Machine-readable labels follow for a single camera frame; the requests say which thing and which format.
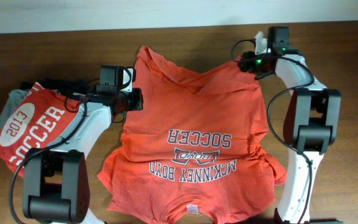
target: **white oval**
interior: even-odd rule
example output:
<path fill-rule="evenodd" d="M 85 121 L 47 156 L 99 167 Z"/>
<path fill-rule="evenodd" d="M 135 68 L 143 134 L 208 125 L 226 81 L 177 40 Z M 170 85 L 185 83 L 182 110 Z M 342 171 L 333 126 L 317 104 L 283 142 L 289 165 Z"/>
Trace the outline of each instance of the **white oval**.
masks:
<path fill-rule="evenodd" d="M 0 145 L 7 147 L 15 143 L 24 133 L 34 115 L 35 106 L 25 103 L 18 107 L 6 121 L 0 136 Z"/>

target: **shirt tag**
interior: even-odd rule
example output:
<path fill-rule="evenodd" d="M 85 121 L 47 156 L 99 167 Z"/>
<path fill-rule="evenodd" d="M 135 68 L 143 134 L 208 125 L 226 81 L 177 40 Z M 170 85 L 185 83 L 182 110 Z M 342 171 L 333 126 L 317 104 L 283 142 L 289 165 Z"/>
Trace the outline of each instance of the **shirt tag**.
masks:
<path fill-rule="evenodd" d="M 186 206 L 186 208 L 187 208 L 187 213 L 189 214 L 199 214 L 197 205 L 189 204 Z"/>

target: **wood grain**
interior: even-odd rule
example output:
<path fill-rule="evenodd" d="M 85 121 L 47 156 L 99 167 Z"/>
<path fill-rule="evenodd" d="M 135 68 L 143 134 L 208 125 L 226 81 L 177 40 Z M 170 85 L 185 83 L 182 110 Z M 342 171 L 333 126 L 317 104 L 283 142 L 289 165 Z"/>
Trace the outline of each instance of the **wood grain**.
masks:
<path fill-rule="evenodd" d="M 68 80 L 98 78 L 103 63 L 133 65 L 141 45 L 148 45 L 177 65 L 205 72 L 227 62 L 232 45 L 253 37 L 270 24 L 176 29 L 96 30 L 0 35 L 0 111 L 10 90 L 21 81 L 45 77 Z M 342 93 L 337 140 L 324 156 L 311 198 L 311 217 L 337 218 L 358 223 L 358 22 L 290 24 L 290 40 L 305 54 L 316 77 Z M 239 47 L 238 53 L 251 46 Z M 285 86 L 277 77 L 260 81 L 268 102 Z M 273 107 L 272 120 L 280 128 L 289 97 Z M 122 125 L 114 124 L 94 145 L 88 159 L 91 209 L 109 223 L 142 223 L 130 215 L 107 211 L 110 193 L 96 178 L 104 159 L 121 143 Z M 271 134 L 263 147 L 287 166 L 287 150 Z M 0 223 L 13 223 L 7 204 L 12 172 L 0 160 Z M 283 187 L 277 187 L 277 202 L 260 217 L 272 217 Z M 20 217 L 22 179 L 16 183 L 14 204 Z M 211 223 L 204 215 L 186 215 L 179 223 Z"/>

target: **white wall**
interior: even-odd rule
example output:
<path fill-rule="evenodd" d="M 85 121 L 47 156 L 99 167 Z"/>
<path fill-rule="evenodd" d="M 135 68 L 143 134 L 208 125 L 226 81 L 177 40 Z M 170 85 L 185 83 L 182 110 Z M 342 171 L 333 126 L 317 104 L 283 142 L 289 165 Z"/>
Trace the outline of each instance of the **white wall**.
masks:
<path fill-rule="evenodd" d="M 0 33 L 358 20 L 358 0 L 0 0 Z"/>

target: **upside-down shirt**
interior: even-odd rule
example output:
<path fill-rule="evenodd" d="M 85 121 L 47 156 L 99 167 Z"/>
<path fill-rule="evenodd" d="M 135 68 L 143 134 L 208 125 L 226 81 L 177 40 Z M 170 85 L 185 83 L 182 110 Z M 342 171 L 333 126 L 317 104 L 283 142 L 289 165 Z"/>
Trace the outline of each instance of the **upside-down shirt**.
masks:
<path fill-rule="evenodd" d="M 122 147 L 98 174 L 113 195 L 110 210 L 147 223 L 198 212 L 234 223 L 274 202 L 286 172 L 259 144 L 268 126 L 253 74 L 236 62 L 196 73 L 148 47 L 135 69 L 144 109 L 128 112 Z"/>

